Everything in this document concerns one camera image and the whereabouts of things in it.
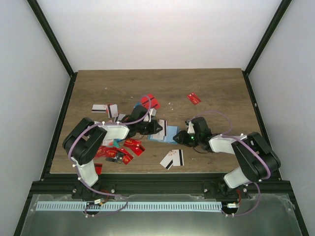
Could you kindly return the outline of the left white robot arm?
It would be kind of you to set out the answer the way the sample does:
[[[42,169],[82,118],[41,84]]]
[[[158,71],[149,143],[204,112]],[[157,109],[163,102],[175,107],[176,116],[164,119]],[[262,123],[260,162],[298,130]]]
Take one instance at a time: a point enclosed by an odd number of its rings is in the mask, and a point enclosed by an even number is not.
[[[141,105],[134,107],[130,115],[117,117],[113,122],[96,122],[83,118],[63,141],[78,180],[84,184],[83,192],[94,199],[100,194],[98,174],[94,166],[94,157],[104,140],[125,140],[137,133],[148,136],[163,130],[155,118],[156,110]]]

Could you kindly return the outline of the white striped sunset card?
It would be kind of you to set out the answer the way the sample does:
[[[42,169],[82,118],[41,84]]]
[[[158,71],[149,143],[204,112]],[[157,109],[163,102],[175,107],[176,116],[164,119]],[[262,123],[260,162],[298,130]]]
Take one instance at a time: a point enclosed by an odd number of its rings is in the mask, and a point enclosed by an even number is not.
[[[167,135],[167,121],[160,119],[158,123],[162,127],[162,130],[160,130],[159,135],[161,137],[165,137]]]

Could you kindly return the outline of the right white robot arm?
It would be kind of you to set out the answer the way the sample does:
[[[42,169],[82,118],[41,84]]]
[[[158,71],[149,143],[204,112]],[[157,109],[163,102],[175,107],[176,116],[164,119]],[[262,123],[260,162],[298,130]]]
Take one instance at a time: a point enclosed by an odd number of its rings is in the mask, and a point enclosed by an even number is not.
[[[257,132],[239,136],[215,134],[203,117],[187,120],[186,126],[186,130],[173,136],[173,141],[189,148],[201,147],[209,153],[235,155],[239,167],[226,174],[219,185],[219,193],[224,198],[232,197],[240,185],[269,179],[281,167],[271,146]]]

